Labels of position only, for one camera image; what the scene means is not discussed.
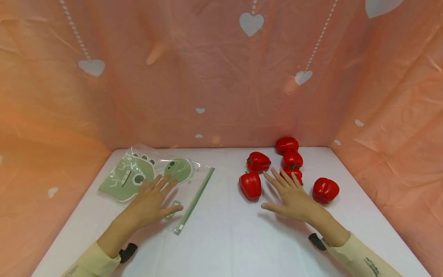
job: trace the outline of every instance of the dotted line print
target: dotted line print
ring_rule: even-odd
[[[325,35],[326,29],[327,29],[327,27],[328,27],[328,25],[329,25],[329,21],[331,20],[332,14],[333,14],[334,11],[335,11],[335,7],[337,6],[337,2],[338,2],[338,0],[335,0],[334,5],[332,5],[332,9],[331,9],[331,12],[329,13],[329,17],[328,17],[328,19],[326,19],[325,26],[323,27],[322,33],[321,33],[321,35],[320,35],[320,37],[319,37],[319,39],[318,39],[318,41],[317,41],[317,44],[316,44],[315,47],[314,47],[314,51],[312,52],[312,55],[311,55],[311,57],[309,58],[309,62],[307,63],[307,66],[306,66],[305,72],[306,72],[306,71],[309,69],[309,67],[311,66],[312,60],[314,59],[314,56],[315,56],[315,53],[317,52],[317,49],[319,48],[320,42],[322,41],[322,38],[323,38],[323,36]]]
[[[255,8],[256,8],[257,0],[254,0],[254,5],[252,6],[252,14],[255,14]]]
[[[89,56],[88,50],[86,49],[86,47],[83,43],[83,40],[78,33],[78,30],[77,30],[77,27],[75,26],[74,21],[72,20],[71,13],[69,12],[68,7],[66,6],[65,0],[60,0],[60,4],[62,5],[63,10],[65,10],[66,18],[68,19],[69,24],[71,24],[71,28],[74,31],[75,37],[77,38],[80,48],[83,50],[83,53],[85,54],[86,58],[88,59],[88,62],[92,62],[91,57]]]

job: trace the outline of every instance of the red bell pepper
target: red bell pepper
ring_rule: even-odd
[[[293,150],[288,150],[283,154],[281,165],[283,169],[287,168],[299,169],[300,167],[303,166],[303,158],[298,152]]]
[[[257,172],[246,173],[238,180],[240,190],[249,201],[259,199],[261,196],[261,181]]]
[[[293,137],[284,137],[276,142],[277,154],[283,155],[287,150],[298,151],[299,142]]]
[[[312,189],[312,198],[320,204],[328,204],[338,195],[340,188],[328,178],[318,178]]]
[[[246,166],[250,172],[263,172],[269,169],[271,160],[260,152],[252,152],[246,160]]]
[[[299,169],[297,169],[297,168],[284,168],[283,171],[286,172],[286,174],[287,174],[291,179],[292,179],[292,175],[291,175],[291,173],[294,172],[294,174],[295,174],[297,180],[298,180],[298,181],[300,182],[300,184],[303,186],[303,182],[302,182],[302,176],[303,176],[303,175],[302,175],[302,172],[301,172]]]

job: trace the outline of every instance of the sleeve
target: sleeve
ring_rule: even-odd
[[[329,253],[343,264],[352,276],[357,277],[401,277],[387,262],[364,245],[352,233],[341,247],[332,247],[324,239]]]
[[[62,277],[107,277],[120,264],[120,255],[111,259],[94,242]]]

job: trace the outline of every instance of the orange curtain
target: orange curtain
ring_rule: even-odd
[[[32,273],[114,149],[292,135],[330,146],[443,276],[442,12],[438,0],[1,1],[0,275]]]

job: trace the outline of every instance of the black strap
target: black strap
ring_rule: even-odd
[[[120,250],[119,254],[121,257],[121,264],[126,263],[133,255],[134,253],[137,251],[138,246],[133,244],[133,243],[129,243],[128,246],[126,247],[125,250]]]
[[[323,242],[319,237],[317,236],[317,233],[312,233],[309,235],[308,239],[312,242],[312,244],[320,251],[326,251],[326,247],[324,246]]]

